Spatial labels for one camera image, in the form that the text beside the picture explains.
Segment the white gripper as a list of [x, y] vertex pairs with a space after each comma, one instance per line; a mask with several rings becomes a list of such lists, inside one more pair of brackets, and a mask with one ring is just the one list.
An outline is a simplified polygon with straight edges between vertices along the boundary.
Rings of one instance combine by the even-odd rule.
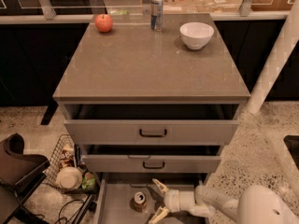
[[180, 191], [178, 189], [169, 189], [158, 179], [153, 178], [152, 182], [157, 186], [158, 190], [164, 194], [165, 207], [159, 207], [153, 217], [149, 220], [149, 224], [157, 224], [165, 218], [169, 211], [176, 213], [180, 211], [191, 212], [196, 206], [193, 191]]

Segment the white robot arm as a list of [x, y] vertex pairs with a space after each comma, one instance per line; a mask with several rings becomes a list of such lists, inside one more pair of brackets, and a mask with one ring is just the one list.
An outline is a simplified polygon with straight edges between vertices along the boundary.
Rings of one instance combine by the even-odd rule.
[[271, 189], [260, 185], [246, 188], [239, 199], [199, 185], [193, 191], [169, 189], [158, 179], [153, 183], [164, 196], [149, 224], [157, 224], [169, 213], [186, 211], [196, 217], [211, 217], [219, 210], [236, 224], [299, 224], [299, 217]]

